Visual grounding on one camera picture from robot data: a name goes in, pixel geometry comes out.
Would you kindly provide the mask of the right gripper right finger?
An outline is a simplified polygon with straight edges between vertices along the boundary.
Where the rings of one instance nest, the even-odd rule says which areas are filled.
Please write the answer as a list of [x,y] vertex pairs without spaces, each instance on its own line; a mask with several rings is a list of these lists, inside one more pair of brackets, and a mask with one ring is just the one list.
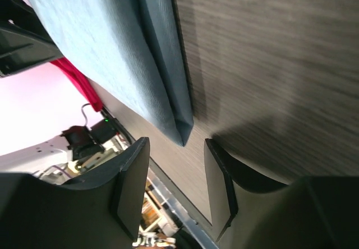
[[204,142],[212,236],[220,248],[357,248],[358,178],[287,185]]

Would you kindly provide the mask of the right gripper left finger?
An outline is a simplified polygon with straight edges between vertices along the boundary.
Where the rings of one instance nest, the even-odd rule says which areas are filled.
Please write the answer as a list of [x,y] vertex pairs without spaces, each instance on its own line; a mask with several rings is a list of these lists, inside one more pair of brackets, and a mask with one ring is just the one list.
[[53,185],[1,174],[2,248],[131,248],[137,240],[150,141]]

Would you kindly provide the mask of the blue-grey t shirt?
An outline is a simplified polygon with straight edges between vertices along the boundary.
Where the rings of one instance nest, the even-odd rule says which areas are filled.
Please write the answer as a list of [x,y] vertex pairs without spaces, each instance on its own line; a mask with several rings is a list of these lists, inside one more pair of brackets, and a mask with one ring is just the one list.
[[61,53],[179,146],[194,125],[172,0],[28,0]]

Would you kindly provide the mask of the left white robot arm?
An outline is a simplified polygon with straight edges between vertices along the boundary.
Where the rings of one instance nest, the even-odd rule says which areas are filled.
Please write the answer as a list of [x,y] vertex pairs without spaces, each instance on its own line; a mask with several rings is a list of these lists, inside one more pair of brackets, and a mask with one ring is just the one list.
[[69,179],[62,165],[74,162],[75,169],[83,173],[120,152],[106,145],[120,137],[118,122],[104,110],[87,78],[62,55],[34,10],[23,0],[1,0],[1,78],[45,63],[57,66],[104,118],[92,127],[72,126],[48,141],[1,156],[1,172],[24,172],[45,179],[55,169]]

